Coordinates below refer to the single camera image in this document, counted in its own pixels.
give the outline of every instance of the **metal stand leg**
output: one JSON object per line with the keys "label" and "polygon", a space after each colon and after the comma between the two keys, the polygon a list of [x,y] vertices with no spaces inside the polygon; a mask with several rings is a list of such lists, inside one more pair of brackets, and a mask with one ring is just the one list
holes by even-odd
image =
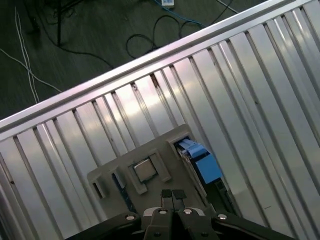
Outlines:
{"label": "metal stand leg", "polygon": [[58,33],[57,33],[57,45],[60,47],[61,45],[61,0],[57,1],[57,13],[58,13]]}

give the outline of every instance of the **blue cable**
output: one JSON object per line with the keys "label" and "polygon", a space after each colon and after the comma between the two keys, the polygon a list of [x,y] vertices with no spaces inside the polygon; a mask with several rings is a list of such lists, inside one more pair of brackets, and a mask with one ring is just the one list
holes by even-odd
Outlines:
{"label": "blue cable", "polygon": [[162,7],[164,10],[166,10],[167,12],[175,15],[176,17],[178,17],[178,18],[180,18],[180,19],[182,19],[182,20],[184,20],[184,21],[188,21],[188,22],[190,22],[190,23],[198,24],[198,25],[200,25],[200,26],[202,26],[202,27],[204,27],[204,28],[206,27],[206,25],[202,24],[201,22],[198,22],[198,21],[191,20],[191,19],[185,18],[185,17],[183,17],[183,16],[180,16],[178,13],[175,13],[174,11],[171,11],[169,8],[166,8],[165,6],[162,6],[162,4],[159,3],[157,0],[153,0],[153,1],[154,1],[156,4],[158,4],[160,7]]}

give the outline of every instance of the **corrugated metal panel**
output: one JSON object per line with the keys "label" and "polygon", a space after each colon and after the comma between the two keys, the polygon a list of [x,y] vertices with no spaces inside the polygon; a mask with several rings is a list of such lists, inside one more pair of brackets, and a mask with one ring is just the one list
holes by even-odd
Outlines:
{"label": "corrugated metal panel", "polygon": [[320,239],[319,12],[317,0],[265,2],[1,121],[16,238],[65,239],[107,219],[87,174],[186,123],[244,218]]}

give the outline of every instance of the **blue latch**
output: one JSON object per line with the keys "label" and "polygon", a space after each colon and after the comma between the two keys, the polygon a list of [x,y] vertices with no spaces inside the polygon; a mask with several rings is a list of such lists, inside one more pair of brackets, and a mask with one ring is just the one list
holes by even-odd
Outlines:
{"label": "blue latch", "polygon": [[200,157],[195,164],[206,184],[221,178],[222,173],[216,158],[209,153],[204,146],[189,139],[182,140],[178,145],[184,149],[182,154],[188,156],[190,160],[195,160],[195,158]]}

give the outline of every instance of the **dark floor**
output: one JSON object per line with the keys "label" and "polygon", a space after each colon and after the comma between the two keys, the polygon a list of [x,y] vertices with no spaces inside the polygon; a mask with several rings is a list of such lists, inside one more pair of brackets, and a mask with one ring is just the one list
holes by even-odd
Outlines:
{"label": "dark floor", "polygon": [[[22,0],[0,1],[0,48],[13,57],[23,61],[20,42],[15,26],[15,2]],[[39,0],[40,15],[49,22],[55,21],[53,11],[44,6],[46,0]],[[27,8],[36,16],[34,0],[29,0]],[[231,7],[241,12],[263,0],[234,0]],[[213,21],[225,6],[216,0],[175,0],[174,11],[189,19],[205,25]],[[63,47],[101,56],[113,66],[118,67],[132,58],[126,52],[126,41],[132,34],[144,34],[152,37],[155,21],[162,15],[170,15],[154,0],[85,0],[74,8],[75,13],[63,18]],[[234,13],[226,10],[219,20]],[[21,17],[22,28],[27,18]],[[45,24],[51,37],[56,40],[56,25]],[[199,30],[196,25],[183,29],[183,36]],[[39,33],[28,33],[22,29],[26,49],[30,57],[33,73],[57,88],[65,91],[88,81],[111,68],[101,60],[87,55],[67,53],[55,47],[42,28]],[[174,20],[164,18],[156,29],[155,41],[159,46],[176,41],[178,26]],[[129,45],[132,54],[143,55],[151,45],[141,38],[133,39]],[[0,52],[0,120],[35,104],[29,86],[27,72],[18,63]],[[57,92],[39,82],[35,83],[41,101]]]}

